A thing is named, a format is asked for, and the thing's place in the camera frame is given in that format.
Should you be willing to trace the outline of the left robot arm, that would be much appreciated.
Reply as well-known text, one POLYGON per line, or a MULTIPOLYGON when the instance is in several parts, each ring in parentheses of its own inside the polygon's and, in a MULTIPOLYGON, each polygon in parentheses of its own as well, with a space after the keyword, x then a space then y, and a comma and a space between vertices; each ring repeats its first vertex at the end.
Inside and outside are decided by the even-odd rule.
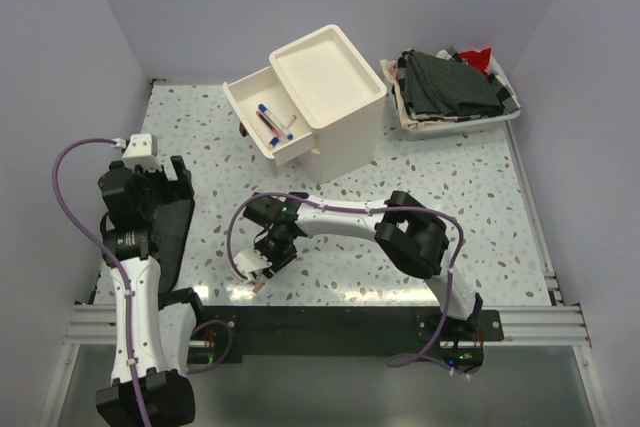
POLYGON ((110 426, 184 426, 195 419, 187 378, 189 339, 207 315, 191 288, 175 287, 193 217, 191 174, 180 156, 176 174, 114 161, 98 186, 107 212, 100 225, 116 302, 111 384, 96 393, 110 426))

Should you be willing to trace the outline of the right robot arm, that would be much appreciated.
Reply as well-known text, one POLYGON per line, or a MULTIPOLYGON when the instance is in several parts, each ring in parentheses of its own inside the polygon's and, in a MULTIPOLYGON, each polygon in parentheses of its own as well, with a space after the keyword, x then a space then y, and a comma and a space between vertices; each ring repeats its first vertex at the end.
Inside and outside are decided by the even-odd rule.
POLYGON ((261 228, 253 246, 232 257, 236 275, 248 282, 270 279, 295 260, 299 238, 336 235, 371 241, 397 270, 426 283, 452 337, 469 339, 481 327, 483 300, 456 269, 465 243, 461 225, 407 192, 368 202, 328 201, 303 192, 258 193, 238 213, 261 228))

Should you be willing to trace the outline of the short blue marker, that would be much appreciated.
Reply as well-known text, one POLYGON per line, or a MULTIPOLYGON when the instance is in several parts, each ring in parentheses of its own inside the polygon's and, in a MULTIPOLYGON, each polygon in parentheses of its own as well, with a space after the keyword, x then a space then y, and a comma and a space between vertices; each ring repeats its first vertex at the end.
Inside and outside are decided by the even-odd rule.
POLYGON ((287 126, 285 126, 280 120, 278 120, 274 115, 269 114, 268 118, 275 125, 275 127, 280 131, 279 139, 281 143, 290 142, 295 138, 293 132, 287 126))

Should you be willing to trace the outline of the cream drawer cabinet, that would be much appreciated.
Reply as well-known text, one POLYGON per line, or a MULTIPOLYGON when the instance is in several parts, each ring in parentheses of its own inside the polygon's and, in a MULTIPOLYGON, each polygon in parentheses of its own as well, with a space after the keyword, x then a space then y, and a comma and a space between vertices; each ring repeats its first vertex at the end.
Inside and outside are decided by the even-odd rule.
POLYGON ((362 168, 376 153, 387 88, 343 30, 330 24, 269 55, 315 145, 300 163, 323 184, 362 168))

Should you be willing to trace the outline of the cream top drawer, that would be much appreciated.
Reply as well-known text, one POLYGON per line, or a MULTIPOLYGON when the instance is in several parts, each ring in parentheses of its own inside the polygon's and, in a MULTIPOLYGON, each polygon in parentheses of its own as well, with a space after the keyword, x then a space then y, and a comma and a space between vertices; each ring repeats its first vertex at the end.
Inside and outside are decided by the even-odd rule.
POLYGON ((316 147, 316 137, 271 67, 224 83, 240 123, 273 168, 316 147))

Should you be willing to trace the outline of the dark red pen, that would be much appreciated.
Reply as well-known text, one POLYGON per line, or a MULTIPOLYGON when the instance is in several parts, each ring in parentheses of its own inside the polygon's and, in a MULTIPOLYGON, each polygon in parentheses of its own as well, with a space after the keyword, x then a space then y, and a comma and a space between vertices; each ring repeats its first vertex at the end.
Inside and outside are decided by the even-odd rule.
POLYGON ((260 111, 256 112, 256 115, 261 120, 261 122, 269 129, 272 135, 276 138, 280 137, 280 131, 275 127, 275 125, 260 111))

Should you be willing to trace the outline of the long blue marker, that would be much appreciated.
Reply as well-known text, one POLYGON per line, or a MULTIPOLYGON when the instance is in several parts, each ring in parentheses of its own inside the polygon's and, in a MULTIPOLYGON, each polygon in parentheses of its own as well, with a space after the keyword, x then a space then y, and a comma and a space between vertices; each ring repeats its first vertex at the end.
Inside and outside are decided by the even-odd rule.
POLYGON ((287 140, 292 140, 294 138, 293 133, 290 131, 288 127, 275 115, 272 113, 270 109, 268 109, 264 104, 258 105, 258 110, 271 121, 271 123, 276 127, 276 129, 282 133, 282 135, 287 140))

